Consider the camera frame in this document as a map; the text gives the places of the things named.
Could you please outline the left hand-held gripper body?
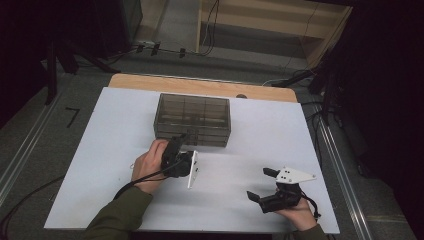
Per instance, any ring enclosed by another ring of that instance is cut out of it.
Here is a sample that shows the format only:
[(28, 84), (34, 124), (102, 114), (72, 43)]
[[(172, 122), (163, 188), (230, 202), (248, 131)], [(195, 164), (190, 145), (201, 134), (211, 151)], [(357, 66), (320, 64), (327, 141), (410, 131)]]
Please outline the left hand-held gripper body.
[(187, 188), (191, 189), (199, 173), (197, 151), (180, 150), (177, 143), (169, 143), (162, 155), (161, 170), (166, 177), (187, 177)]

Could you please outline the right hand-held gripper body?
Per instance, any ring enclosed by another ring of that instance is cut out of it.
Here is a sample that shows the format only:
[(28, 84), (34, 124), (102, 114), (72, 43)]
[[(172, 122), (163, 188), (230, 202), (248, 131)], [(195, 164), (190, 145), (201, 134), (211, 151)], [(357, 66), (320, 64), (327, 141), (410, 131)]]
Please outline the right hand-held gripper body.
[(270, 196), (260, 198), (258, 204), (263, 213), (275, 212), (278, 210), (295, 207), (301, 198), (309, 201), (314, 213), (317, 213), (317, 204), (309, 198), (301, 189), (300, 184), (316, 179), (314, 174), (302, 172), (290, 167), (284, 166), (275, 179), (277, 191)]

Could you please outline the smoky transparent drawer box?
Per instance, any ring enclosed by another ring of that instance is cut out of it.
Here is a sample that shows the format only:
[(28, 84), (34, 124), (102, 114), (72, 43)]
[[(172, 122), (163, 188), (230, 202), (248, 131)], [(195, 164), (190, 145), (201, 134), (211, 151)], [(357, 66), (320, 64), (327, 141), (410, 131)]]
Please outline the smoky transparent drawer box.
[(161, 93), (155, 137), (187, 134), (188, 139), (226, 140), (231, 134), (230, 101), (224, 98)]

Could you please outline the transparent drawer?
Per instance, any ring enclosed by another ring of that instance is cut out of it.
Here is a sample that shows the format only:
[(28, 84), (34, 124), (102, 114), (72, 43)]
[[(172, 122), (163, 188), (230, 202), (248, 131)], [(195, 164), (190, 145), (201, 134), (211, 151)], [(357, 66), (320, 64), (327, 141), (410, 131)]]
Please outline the transparent drawer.
[[(171, 141), (172, 137), (159, 137), (158, 139), (166, 139), (168, 141)], [(210, 147), (226, 147), (227, 141), (224, 139), (218, 139), (218, 140), (202, 140), (202, 139), (187, 139), (184, 145), (189, 146), (210, 146)]]

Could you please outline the person's right hand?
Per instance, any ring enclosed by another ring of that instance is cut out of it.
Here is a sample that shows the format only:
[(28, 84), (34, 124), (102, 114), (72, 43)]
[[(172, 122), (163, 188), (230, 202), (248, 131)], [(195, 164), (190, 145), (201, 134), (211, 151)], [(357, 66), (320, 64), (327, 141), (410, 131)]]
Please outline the person's right hand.
[(288, 218), (299, 231), (306, 231), (317, 225), (310, 206), (304, 198), (301, 198), (295, 207), (281, 210), (280, 213)]

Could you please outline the person's left hand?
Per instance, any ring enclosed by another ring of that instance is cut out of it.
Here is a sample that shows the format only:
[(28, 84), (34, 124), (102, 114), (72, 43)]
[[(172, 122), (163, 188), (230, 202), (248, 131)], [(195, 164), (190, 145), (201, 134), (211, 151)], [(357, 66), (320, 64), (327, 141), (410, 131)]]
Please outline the person's left hand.
[[(131, 180), (135, 181), (160, 171), (162, 155), (167, 145), (167, 140), (154, 140), (149, 150), (139, 156), (134, 162)], [(145, 193), (152, 194), (160, 186), (164, 179), (164, 175), (159, 173), (148, 178), (146, 181), (136, 183), (135, 186)]]

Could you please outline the white board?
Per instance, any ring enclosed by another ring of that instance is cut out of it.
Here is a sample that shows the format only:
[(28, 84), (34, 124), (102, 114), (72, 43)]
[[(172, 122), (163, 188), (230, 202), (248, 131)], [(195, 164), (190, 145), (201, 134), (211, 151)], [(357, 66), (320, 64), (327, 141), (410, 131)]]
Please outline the white board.
[[(46, 220), (48, 229), (84, 229), (129, 182), (136, 157), (154, 138), (156, 91), (102, 90), (78, 149)], [(155, 192), (141, 225), (144, 231), (278, 233), (287, 220), (263, 213), (247, 197), (274, 193), (264, 168), (290, 167), (314, 175), (301, 185), (318, 205), (328, 234), (339, 226), (300, 104), (233, 98), (231, 133), (224, 148), (198, 150), (193, 183), (169, 178)]]

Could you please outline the wooden table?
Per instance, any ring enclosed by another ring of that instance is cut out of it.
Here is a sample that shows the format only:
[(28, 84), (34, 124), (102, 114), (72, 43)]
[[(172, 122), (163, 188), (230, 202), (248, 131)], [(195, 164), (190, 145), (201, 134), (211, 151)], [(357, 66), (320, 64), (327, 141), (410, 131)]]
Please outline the wooden table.
[(109, 87), (220, 97), (243, 95), (247, 99), (297, 102), (295, 92), (288, 88), (165, 76), (114, 74)]

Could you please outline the power strip with plugs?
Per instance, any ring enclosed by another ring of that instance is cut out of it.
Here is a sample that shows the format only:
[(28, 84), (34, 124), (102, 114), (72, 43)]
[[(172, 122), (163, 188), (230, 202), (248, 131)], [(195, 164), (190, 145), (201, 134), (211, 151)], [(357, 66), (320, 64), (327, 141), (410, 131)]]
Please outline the power strip with plugs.
[(144, 42), (138, 43), (135, 47), (135, 52), (141, 53), (143, 51), (149, 51), (151, 56), (156, 56), (160, 52), (177, 54), (179, 58), (183, 58), (187, 55), (187, 51), (186, 51), (185, 48), (180, 48), (178, 51), (164, 49), (164, 48), (161, 47), (160, 42), (144, 41)]

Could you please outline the black stand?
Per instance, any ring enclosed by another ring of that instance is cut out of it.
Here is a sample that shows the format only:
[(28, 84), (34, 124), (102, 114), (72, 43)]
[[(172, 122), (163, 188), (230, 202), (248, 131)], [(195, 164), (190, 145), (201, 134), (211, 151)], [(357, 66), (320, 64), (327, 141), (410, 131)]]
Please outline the black stand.
[(75, 56), (79, 55), (94, 66), (107, 73), (120, 73), (120, 70), (113, 69), (107, 64), (101, 62), (87, 50), (78, 46), (70, 40), (54, 40), (47, 47), (47, 98), (46, 105), (50, 105), (58, 95), (57, 87), (57, 67), (56, 61), (59, 61), (66, 73), (75, 74), (79, 70), (79, 65)]
[(334, 50), (327, 50), (320, 63), (313, 69), (315, 77), (308, 87), (311, 94), (323, 97), (320, 114), (326, 126), (329, 125), (329, 111), (334, 98), (337, 80), (338, 55)]

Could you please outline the metal floor rail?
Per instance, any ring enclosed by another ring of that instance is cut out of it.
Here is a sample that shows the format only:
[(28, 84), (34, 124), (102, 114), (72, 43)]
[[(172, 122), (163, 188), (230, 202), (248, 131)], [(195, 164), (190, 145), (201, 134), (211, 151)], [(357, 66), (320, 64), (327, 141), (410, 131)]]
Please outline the metal floor rail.
[(0, 208), (4, 204), (12, 206), (36, 189), (52, 180), (52, 176), (42, 176), (41, 150), (38, 142), (53, 118), (62, 96), (58, 95), (49, 105), (35, 99), (25, 106), (11, 125), (12, 132), (24, 133), (17, 152), (6, 168), (6, 175), (0, 177)]
[(358, 240), (374, 240), (330, 127), (322, 119), (319, 119), (319, 126)]

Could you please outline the wooden shelf frame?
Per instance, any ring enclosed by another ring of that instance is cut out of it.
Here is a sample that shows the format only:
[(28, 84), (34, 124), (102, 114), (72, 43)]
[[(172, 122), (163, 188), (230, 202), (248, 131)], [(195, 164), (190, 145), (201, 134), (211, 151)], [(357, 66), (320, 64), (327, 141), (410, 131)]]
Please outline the wooden shelf frame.
[(309, 67), (333, 47), (353, 8), (341, 0), (220, 0), (219, 24), (298, 36)]

